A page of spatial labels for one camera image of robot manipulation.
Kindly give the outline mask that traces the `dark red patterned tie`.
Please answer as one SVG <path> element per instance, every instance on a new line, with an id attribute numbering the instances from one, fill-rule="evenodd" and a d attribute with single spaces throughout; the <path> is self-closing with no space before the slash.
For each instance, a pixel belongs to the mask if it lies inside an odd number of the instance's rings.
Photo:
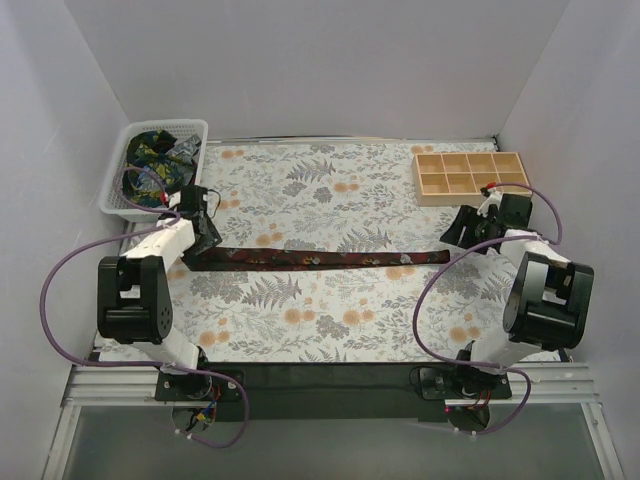
<path id="1" fill-rule="evenodd" d="M 191 271 L 323 271 L 364 268 L 441 265 L 450 261 L 448 249 L 426 252 L 329 252 L 270 248 L 213 247 L 185 253 L 182 262 Z"/>

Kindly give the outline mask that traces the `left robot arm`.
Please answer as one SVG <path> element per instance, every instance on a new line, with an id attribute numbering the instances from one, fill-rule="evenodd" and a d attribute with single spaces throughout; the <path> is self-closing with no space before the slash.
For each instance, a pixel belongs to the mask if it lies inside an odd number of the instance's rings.
<path id="1" fill-rule="evenodd" d="M 193 263 L 221 236 L 207 211 L 209 191 L 190 185 L 170 204 L 179 219 L 164 214 L 157 231 L 119 257 L 106 257 L 98 267 L 97 327 L 99 334 L 131 345 L 159 364 L 161 371 L 179 375 L 178 387 L 193 400 L 205 398 L 213 386 L 211 373 L 198 366 L 198 347 L 173 326 L 167 279 L 180 260 Z"/>

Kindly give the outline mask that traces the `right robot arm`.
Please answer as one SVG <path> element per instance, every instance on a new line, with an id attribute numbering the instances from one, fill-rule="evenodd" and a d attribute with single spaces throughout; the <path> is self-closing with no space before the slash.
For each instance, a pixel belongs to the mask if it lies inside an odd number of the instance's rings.
<path id="1" fill-rule="evenodd" d="M 468 363 L 449 367 L 443 375 L 443 385 L 469 398 L 500 383 L 500 372 L 487 363 L 511 367 L 542 351 L 575 348 L 584 334 L 594 280 L 591 267 L 557 254 L 539 237 L 528 238 L 529 197 L 495 188 L 484 188 L 482 195 L 479 207 L 460 207 L 440 240 L 469 249 L 501 239 L 494 248 L 517 268 L 517 275 L 502 326 L 460 350 L 457 358 Z"/>

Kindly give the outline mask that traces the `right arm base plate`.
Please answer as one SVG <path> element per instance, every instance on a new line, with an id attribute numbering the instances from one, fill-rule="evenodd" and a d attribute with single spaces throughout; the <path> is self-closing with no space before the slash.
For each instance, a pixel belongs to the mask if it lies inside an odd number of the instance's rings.
<path id="1" fill-rule="evenodd" d="M 506 375 L 493 375 L 473 367 L 449 364 L 419 365 L 409 373 L 410 385 L 425 400 L 510 399 Z"/>

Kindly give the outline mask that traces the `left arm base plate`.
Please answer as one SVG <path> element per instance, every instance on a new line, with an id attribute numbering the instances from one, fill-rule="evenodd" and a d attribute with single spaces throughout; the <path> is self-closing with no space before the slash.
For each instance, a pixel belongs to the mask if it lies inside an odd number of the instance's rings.
<path id="1" fill-rule="evenodd" d="M 162 402 L 235 402 L 241 400 L 241 394 L 234 382 L 219 376 L 160 372 L 154 399 Z"/>

